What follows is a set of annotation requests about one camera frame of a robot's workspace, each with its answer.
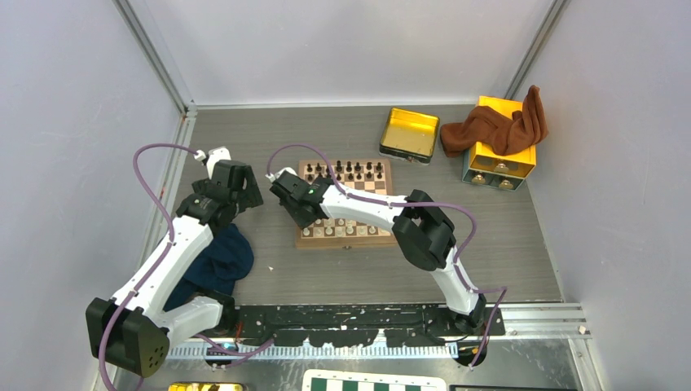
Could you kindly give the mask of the wooden chess board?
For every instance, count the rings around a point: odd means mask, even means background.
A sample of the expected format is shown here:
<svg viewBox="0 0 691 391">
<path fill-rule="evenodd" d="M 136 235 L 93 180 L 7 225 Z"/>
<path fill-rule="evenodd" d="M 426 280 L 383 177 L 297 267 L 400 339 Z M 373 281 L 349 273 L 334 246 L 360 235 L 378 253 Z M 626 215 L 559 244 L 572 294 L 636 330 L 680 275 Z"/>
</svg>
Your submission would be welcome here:
<svg viewBox="0 0 691 391">
<path fill-rule="evenodd" d="M 379 159 L 354 159 L 354 160 L 334 160 L 332 170 L 335 174 L 335 179 L 346 187 L 350 187 L 360 191 L 370 192 L 379 196 L 391 196 L 394 194 L 394 187 L 391 175 L 390 161 L 384 158 Z M 325 226 L 324 221 L 332 219 L 334 226 Z M 361 248 L 361 247 L 379 247 L 379 246 L 393 246 L 396 244 L 394 236 L 381 228 L 377 228 L 375 235 L 370 235 L 368 229 L 371 225 L 364 222 L 355 221 L 353 235 L 346 234 L 346 220 L 345 218 L 326 218 L 322 219 L 322 226 L 315 226 L 315 223 L 308 226 L 311 230 L 311 237 L 304 237 L 302 230 L 298 228 L 296 231 L 296 247 L 299 249 L 309 248 Z M 335 236 L 335 228 L 338 227 L 337 219 L 343 219 L 345 225 L 345 235 L 343 237 Z M 358 234 L 358 227 L 365 226 L 367 228 L 366 235 Z M 325 236 L 324 228 L 331 227 L 334 231 L 334 236 Z"/>
</svg>

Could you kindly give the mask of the gold metal tin tray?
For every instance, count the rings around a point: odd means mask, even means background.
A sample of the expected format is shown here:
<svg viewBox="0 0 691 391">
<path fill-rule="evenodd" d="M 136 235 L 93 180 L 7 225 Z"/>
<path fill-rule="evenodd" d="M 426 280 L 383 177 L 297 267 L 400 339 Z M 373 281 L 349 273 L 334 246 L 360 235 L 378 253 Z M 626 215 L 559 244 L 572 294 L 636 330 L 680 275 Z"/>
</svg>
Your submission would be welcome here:
<svg viewBox="0 0 691 391">
<path fill-rule="evenodd" d="M 434 155 L 439 118 L 403 108 L 391 108 L 379 143 L 379 153 L 392 159 L 429 165 Z"/>
</svg>

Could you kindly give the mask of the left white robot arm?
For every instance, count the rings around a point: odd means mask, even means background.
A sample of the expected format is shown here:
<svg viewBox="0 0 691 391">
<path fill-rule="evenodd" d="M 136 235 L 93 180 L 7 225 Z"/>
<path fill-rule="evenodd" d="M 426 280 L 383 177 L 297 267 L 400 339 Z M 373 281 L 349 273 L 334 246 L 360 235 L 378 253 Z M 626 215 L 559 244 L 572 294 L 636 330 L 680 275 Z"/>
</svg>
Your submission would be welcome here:
<svg viewBox="0 0 691 391">
<path fill-rule="evenodd" d="M 212 239 L 238 214 L 262 205 L 261 192 L 250 165 L 226 159 L 214 163 L 209 178 L 194 182 L 192 189 L 132 279 L 111 298 L 95 298 L 87 306 L 91 353 L 103 376 L 112 364 L 149 377 L 186 339 L 207 330 L 228 336 L 236 329 L 237 313 L 224 306 L 233 299 L 212 288 L 175 309 L 165 304 Z"/>
</svg>

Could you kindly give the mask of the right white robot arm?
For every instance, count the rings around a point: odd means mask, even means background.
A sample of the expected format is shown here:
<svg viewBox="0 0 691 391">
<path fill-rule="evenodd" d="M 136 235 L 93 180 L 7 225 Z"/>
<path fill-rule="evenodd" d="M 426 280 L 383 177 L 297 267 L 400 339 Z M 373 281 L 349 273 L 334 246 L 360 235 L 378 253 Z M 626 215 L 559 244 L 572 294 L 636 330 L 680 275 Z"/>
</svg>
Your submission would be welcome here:
<svg viewBox="0 0 691 391">
<path fill-rule="evenodd" d="M 307 182 L 290 168 L 268 174 L 270 191 L 296 225 L 306 228 L 318 219 L 352 220 L 391 233 L 404 258 L 428 271 L 452 313 L 455 329 L 475 333 L 485 322 L 486 298 L 460 263 L 466 243 L 458 243 L 455 226 L 437 203 L 420 190 L 408 196 L 377 195 L 317 178 Z"/>
</svg>

